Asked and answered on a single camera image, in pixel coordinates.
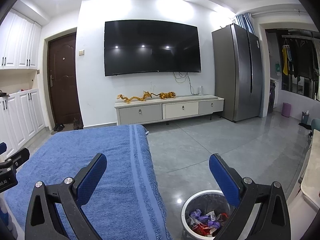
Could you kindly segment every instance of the white tv cabinet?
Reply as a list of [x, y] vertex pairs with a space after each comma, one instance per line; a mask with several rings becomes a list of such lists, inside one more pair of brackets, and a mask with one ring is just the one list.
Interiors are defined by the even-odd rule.
[[212, 114], [223, 110], [224, 99], [211, 95], [192, 95], [176, 98], [147, 98], [130, 104], [115, 104], [118, 125], [154, 123]]

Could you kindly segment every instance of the dragon figurine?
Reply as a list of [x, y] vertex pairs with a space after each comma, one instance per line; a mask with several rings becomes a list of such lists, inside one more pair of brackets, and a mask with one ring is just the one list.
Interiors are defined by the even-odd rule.
[[132, 97], [132, 98], [127, 98], [127, 97], [124, 97], [122, 94], [120, 94], [120, 95], [118, 95], [117, 96], [117, 99], [124, 99], [124, 101], [126, 102], [126, 103], [128, 103], [128, 104], [130, 104], [131, 103], [131, 100], [132, 99], [137, 99], [137, 100], [139, 100], [139, 101], [146, 101], [146, 98], [148, 98], [148, 97], [150, 97], [150, 98], [152, 98], [152, 95], [147, 91], [147, 92], [143, 92], [143, 97], [142, 98], [138, 98], [138, 97]]
[[151, 95], [155, 95], [156, 97], [159, 96], [161, 99], [176, 98], [176, 93], [172, 91], [169, 93], [160, 93], [158, 95], [151, 93]]

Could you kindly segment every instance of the tv screen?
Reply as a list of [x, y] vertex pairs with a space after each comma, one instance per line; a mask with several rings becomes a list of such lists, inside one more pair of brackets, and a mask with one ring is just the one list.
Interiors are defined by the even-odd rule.
[[140, 72], [201, 72], [198, 28], [155, 20], [105, 23], [105, 76]]

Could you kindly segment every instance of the doorway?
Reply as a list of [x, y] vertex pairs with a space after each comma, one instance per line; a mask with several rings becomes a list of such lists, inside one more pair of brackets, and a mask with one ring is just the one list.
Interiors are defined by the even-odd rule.
[[48, 85], [56, 124], [81, 120], [76, 84], [76, 33], [48, 43]]

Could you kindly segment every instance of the bed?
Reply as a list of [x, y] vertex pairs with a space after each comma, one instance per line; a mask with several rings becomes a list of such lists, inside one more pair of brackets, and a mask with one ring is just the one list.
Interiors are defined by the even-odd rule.
[[[96, 153], [108, 165], [82, 210], [105, 240], [172, 240], [165, 227], [166, 210], [153, 170], [146, 130], [122, 125], [60, 132], [51, 137], [17, 173], [19, 184], [5, 193], [17, 222], [25, 228], [34, 184], [73, 177]], [[61, 206], [57, 207], [70, 239], [76, 239]]]

